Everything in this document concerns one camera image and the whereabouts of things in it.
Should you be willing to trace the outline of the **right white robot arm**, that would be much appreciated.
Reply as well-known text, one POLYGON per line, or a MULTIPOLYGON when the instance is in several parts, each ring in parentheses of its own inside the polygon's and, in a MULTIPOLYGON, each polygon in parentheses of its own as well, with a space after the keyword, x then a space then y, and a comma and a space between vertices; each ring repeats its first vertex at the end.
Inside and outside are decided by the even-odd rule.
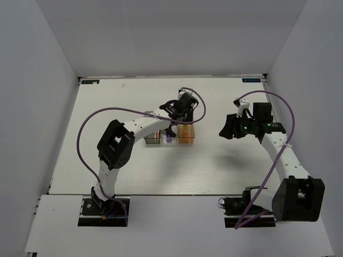
POLYGON ((219 135, 226 139, 240 139, 254 135, 276 163, 280 185, 277 190, 264 187, 260 195, 243 198, 242 208, 249 215, 268 211, 277 221, 315 222, 318 220, 325 185, 321 179, 313 178, 300 164, 290 145, 286 144, 286 130, 281 123, 274 122, 272 105, 236 100, 236 114, 227 115, 224 128, 219 135))

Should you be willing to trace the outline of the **orange marker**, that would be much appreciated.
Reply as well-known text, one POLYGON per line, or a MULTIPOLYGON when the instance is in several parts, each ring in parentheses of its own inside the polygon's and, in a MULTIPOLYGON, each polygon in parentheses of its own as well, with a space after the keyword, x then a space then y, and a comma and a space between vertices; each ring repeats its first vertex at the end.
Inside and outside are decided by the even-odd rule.
POLYGON ((187 127, 188 127, 187 137, 193 138, 194 137, 193 125, 187 125, 187 127))
POLYGON ((187 125, 179 125, 179 137, 187 138, 188 127, 187 125))

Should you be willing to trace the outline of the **purple cap black highlighter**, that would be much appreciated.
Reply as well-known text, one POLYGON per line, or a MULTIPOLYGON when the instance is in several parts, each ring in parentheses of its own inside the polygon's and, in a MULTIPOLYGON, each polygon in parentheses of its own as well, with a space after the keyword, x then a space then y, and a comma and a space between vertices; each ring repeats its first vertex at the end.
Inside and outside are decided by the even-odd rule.
POLYGON ((174 141, 174 137, 170 134, 166 135, 166 142, 167 143, 172 143, 174 141))

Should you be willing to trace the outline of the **green cap black highlighter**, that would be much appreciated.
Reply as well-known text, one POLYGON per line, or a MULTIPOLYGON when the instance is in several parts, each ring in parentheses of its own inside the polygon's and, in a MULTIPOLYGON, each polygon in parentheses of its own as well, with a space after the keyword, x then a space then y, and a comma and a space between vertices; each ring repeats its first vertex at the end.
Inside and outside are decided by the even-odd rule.
POLYGON ((176 133, 173 132, 173 130, 171 128, 167 128, 167 129, 165 129, 165 131, 166 131, 166 135, 169 135, 171 137, 175 137, 176 136, 176 133))

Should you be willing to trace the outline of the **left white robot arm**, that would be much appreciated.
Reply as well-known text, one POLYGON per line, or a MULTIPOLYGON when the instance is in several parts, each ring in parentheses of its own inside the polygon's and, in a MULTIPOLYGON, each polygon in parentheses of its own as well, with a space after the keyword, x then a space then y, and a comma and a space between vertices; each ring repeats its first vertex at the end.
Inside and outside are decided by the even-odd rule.
POLYGON ((100 213, 106 215, 121 206, 111 198, 115 197, 119 170, 128 163, 134 144, 159 130, 170 132, 177 122, 193 121, 197 105, 198 100, 192 94, 180 92, 177 100, 170 100, 154 111, 145 112, 138 119, 124 123, 116 119, 109 123, 97 145, 100 181, 91 189, 92 200, 100 213))

